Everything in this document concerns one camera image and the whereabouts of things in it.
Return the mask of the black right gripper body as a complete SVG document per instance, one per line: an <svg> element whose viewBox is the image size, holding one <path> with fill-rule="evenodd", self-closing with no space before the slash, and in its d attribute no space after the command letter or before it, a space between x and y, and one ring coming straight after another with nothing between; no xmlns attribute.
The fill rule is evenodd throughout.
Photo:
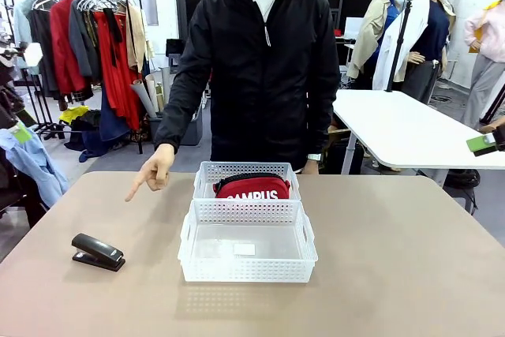
<svg viewBox="0 0 505 337"><path fill-rule="evenodd" d="M493 131L491 131L496 140L496 150L494 152L503 152L504 151L504 125L498 126ZM486 155L489 153L493 153L491 151L488 152L474 152L475 156Z"/></svg>

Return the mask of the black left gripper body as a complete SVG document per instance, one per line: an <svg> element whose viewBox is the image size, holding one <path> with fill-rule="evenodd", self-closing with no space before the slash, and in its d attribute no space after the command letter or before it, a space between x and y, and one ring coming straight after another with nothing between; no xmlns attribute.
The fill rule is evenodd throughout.
<svg viewBox="0 0 505 337"><path fill-rule="evenodd" d="M0 128L10 129L18 121L22 121L27 127L36 124L35 119L25 110L22 98L9 85L1 86Z"/></svg>

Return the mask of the person's right hand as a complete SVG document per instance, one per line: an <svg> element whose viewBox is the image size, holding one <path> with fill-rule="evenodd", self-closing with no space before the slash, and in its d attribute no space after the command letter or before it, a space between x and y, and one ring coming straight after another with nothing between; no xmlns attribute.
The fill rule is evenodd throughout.
<svg viewBox="0 0 505 337"><path fill-rule="evenodd" d="M175 151L171 144L161 144L154 154L144 163L133 180L133 185L125 198L130 202L142 185L152 192L164 189L168 183L169 170L174 163Z"/></svg>

